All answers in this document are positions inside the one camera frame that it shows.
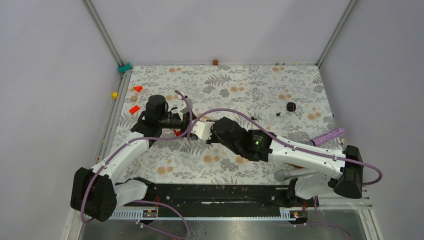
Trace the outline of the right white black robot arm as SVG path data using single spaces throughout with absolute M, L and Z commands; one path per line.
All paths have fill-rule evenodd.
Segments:
M 237 122 L 223 117 L 211 127 L 207 144 L 219 143 L 249 161 L 282 162 L 300 166 L 308 173 L 297 173 L 294 188 L 287 191 L 293 206 L 321 194 L 334 192 L 360 199 L 363 186 L 363 160 L 357 147 L 344 150 L 324 149 L 298 143 L 260 129 L 246 130 Z

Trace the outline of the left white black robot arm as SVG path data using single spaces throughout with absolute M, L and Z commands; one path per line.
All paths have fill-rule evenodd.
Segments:
M 116 207 L 138 200 L 148 206 L 155 192 L 141 180 L 118 183 L 118 178 L 130 164 L 157 141 L 173 141 L 189 134 L 194 114 L 192 101 L 181 92 L 176 112 L 169 108 L 163 95 L 148 98 L 145 109 L 130 129 L 124 143 L 91 168 L 81 167 L 73 178 L 70 206 L 79 211 L 83 223 L 104 222 Z

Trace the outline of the pink earbud charging case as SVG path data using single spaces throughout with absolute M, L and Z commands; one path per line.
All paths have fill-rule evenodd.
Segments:
M 212 118 L 210 118 L 207 114 L 205 115 L 205 114 L 201 114 L 201 115 L 199 115 L 198 117 L 197 117 L 201 122 L 210 122 L 210 121 L 212 121 L 213 119 Z

